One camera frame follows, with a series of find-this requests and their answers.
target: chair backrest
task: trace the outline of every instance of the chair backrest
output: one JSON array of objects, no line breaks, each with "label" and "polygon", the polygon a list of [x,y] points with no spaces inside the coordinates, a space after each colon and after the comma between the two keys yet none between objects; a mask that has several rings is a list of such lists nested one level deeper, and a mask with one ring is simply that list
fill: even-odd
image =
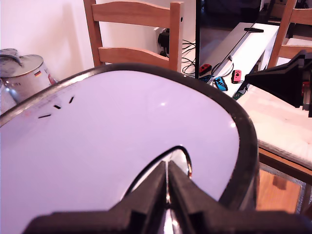
[{"label": "chair backrest", "polygon": [[312,25],[312,9],[295,9],[297,0],[287,0],[268,68],[276,66],[278,57],[292,59],[299,51],[312,52],[311,46],[282,45],[290,23]]},{"label": "chair backrest", "polygon": [[[105,62],[141,62],[181,71],[182,2],[171,2],[170,8],[166,8],[144,2],[114,1],[96,4],[96,0],[84,0],[84,7],[94,66]],[[103,47],[99,21],[169,28],[169,58],[143,49]]]}]

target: white wall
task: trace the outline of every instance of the white wall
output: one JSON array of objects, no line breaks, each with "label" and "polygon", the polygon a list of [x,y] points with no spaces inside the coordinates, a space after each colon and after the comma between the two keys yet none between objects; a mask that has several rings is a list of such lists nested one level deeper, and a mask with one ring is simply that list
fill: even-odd
[{"label": "white wall", "polygon": [[[98,0],[97,3],[111,0]],[[170,0],[145,0],[170,6]],[[184,0],[183,38],[195,40],[195,0]],[[1,49],[38,54],[58,80],[93,67],[83,0],[1,0]],[[100,23],[103,46],[157,52],[153,27]]]}]

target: wooden slat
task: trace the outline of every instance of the wooden slat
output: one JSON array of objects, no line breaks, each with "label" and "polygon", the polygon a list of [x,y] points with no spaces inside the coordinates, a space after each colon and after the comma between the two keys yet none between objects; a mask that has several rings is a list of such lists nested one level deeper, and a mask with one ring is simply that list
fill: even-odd
[{"label": "wooden slat", "polygon": [[102,47],[102,37],[99,29],[99,23],[93,20],[92,15],[92,4],[96,3],[96,0],[83,0],[84,9],[86,12],[87,25],[91,43],[91,50],[93,55],[94,66],[102,65],[102,62],[99,60],[98,48]]},{"label": "wooden slat", "polygon": [[169,69],[181,72],[183,3],[170,3]]},{"label": "wooden slat", "polygon": [[259,148],[260,162],[288,174],[305,183],[312,184],[312,170],[283,157]]},{"label": "wooden slat", "polygon": [[278,54],[279,54],[279,51],[281,49],[283,40],[286,36],[287,30],[288,30],[288,27],[290,24],[292,11],[293,11],[296,3],[297,3],[297,0],[288,0],[287,1],[286,7],[284,10],[284,14],[283,14],[283,18],[282,18],[281,24],[280,24],[278,32],[277,32],[274,47],[272,49],[268,68],[276,66],[276,63],[278,60]]},{"label": "wooden slat", "polygon": [[282,58],[292,59],[301,50],[306,50],[308,53],[312,52],[312,46],[282,45],[278,56]]},{"label": "wooden slat", "polygon": [[260,170],[260,186],[256,210],[294,213],[296,211],[300,189],[299,184]]},{"label": "wooden slat", "polygon": [[169,59],[154,52],[133,48],[104,48],[98,49],[101,61],[116,62],[140,62],[159,67],[169,68]]},{"label": "wooden slat", "polygon": [[291,22],[312,25],[312,9],[294,9]]},{"label": "wooden slat", "polygon": [[93,4],[95,21],[169,28],[170,9],[143,2],[114,1]]}]

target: red joy-con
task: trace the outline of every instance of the red joy-con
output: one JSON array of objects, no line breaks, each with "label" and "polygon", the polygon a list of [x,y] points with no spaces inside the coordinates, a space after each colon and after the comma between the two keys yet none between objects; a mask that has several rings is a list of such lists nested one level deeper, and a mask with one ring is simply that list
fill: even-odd
[{"label": "red joy-con", "polygon": [[234,70],[232,72],[232,83],[237,84],[240,82],[242,76],[242,71],[241,70]]},{"label": "red joy-con", "polygon": [[204,65],[202,65],[200,68],[199,68],[199,75],[202,76],[203,74],[209,72],[211,70],[211,65],[208,64],[208,63],[205,63]]}]

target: black rim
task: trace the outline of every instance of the black rim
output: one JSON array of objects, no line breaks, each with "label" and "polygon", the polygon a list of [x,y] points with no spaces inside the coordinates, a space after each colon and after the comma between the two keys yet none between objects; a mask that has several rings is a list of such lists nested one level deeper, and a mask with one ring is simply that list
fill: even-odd
[{"label": "black rim", "polygon": [[240,139],[239,150],[231,179],[220,197],[219,202],[227,208],[239,209],[245,196],[247,195],[247,190],[252,183],[258,162],[258,143],[254,125],[245,110],[237,104],[236,101],[216,88],[213,88],[198,79],[185,77],[181,73],[175,71],[140,63],[103,65],[66,78],[24,100],[19,105],[1,115],[0,124],[3,126],[13,117],[20,114],[23,110],[28,109],[36,103],[34,102],[35,100],[39,101],[51,93],[61,90],[68,85],[79,82],[85,78],[110,71],[137,71],[167,78],[204,94],[222,106],[223,109],[229,113],[237,126]]}]

